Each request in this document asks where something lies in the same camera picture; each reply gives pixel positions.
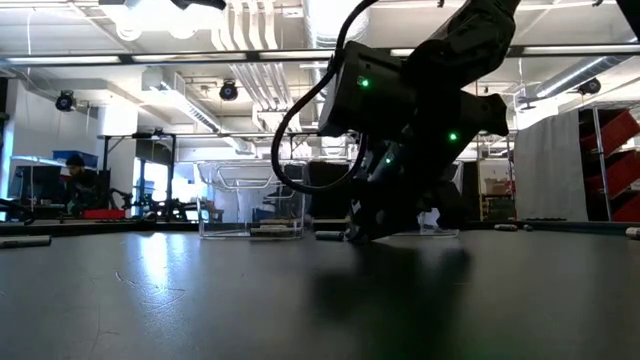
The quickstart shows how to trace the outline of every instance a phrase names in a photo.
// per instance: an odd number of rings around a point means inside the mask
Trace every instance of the desk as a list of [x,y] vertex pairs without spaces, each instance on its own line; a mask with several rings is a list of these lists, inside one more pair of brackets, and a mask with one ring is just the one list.
[[602,235],[58,238],[0,251],[0,358],[637,359],[638,284]]

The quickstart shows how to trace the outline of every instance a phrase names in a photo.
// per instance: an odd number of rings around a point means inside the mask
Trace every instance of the computer monitor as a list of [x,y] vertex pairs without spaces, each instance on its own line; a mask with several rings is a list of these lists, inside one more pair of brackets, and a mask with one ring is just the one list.
[[64,184],[61,183],[60,171],[59,166],[17,166],[9,189],[9,197],[26,200],[33,194],[37,199],[62,201]]

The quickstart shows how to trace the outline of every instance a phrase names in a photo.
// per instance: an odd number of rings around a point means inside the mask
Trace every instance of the dark gray table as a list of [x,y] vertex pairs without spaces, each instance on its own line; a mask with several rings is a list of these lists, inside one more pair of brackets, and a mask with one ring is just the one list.
[[640,243],[56,239],[0,251],[0,339],[3,360],[638,359]]

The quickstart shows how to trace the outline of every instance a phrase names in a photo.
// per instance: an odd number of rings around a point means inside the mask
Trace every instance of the ceiling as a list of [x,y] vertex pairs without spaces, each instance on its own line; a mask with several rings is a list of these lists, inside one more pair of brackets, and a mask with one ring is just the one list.
[[[514,44],[580,44],[620,42],[631,30],[620,10],[611,1],[592,7],[584,0],[523,0],[516,14],[517,33]],[[3,1],[10,6],[12,1]],[[29,6],[28,1],[15,1],[15,6]],[[55,8],[8,9],[0,8],[0,53],[2,54],[73,54],[158,53],[178,51],[215,51],[209,31],[200,30],[188,40],[178,40],[166,32],[144,33],[134,42],[119,40],[115,25],[104,18],[95,2],[76,1],[78,10],[66,5]],[[445,8],[435,7],[436,0],[380,1],[370,10],[370,26],[364,42],[372,47],[414,47],[424,41],[456,10],[460,1],[447,0]],[[584,6],[565,7],[581,3]],[[551,5],[548,9],[538,5]],[[301,9],[301,0],[276,1],[275,33],[279,46],[284,49],[305,48],[306,29],[304,19],[283,15],[290,9]],[[505,92],[518,84],[535,84],[556,75],[578,62],[578,58],[507,59],[492,74],[480,79],[478,86],[467,91],[479,93]],[[300,64],[283,64],[286,80],[294,99],[303,95],[313,84],[311,71],[301,69]],[[185,132],[204,131],[194,122],[162,99],[142,91],[140,66],[111,66],[84,68],[45,68],[34,70],[31,76],[48,80],[103,79],[139,100],[144,125],[180,128]],[[251,122],[253,102],[241,88],[236,101],[224,102],[218,93],[222,80],[233,78],[227,65],[172,66],[166,73],[178,72],[196,94],[199,104],[215,115],[229,131],[256,131]],[[640,85],[632,83],[617,91],[621,84],[640,74],[640,61],[632,59],[598,76],[603,84],[598,100],[640,100]],[[558,104],[576,101],[576,94],[562,94]],[[314,111],[308,106],[301,113],[301,124],[316,121]],[[197,142],[182,142],[181,146],[200,146]]]

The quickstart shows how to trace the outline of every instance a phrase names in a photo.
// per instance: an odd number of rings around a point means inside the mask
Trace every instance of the workbench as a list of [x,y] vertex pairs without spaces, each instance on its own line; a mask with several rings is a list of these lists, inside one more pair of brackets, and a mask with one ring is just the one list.
[[0,252],[0,359],[638,359],[640,242],[556,232]]

